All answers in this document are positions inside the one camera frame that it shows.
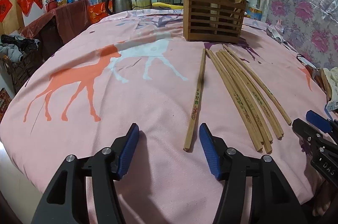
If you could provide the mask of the right hand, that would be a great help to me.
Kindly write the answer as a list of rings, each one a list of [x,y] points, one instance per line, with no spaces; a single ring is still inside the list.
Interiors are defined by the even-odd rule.
[[[322,217],[329,209],[335,197],[337,197],[337,188],[332,186],[328,181],[324,181],[317,191],[312,215]]]

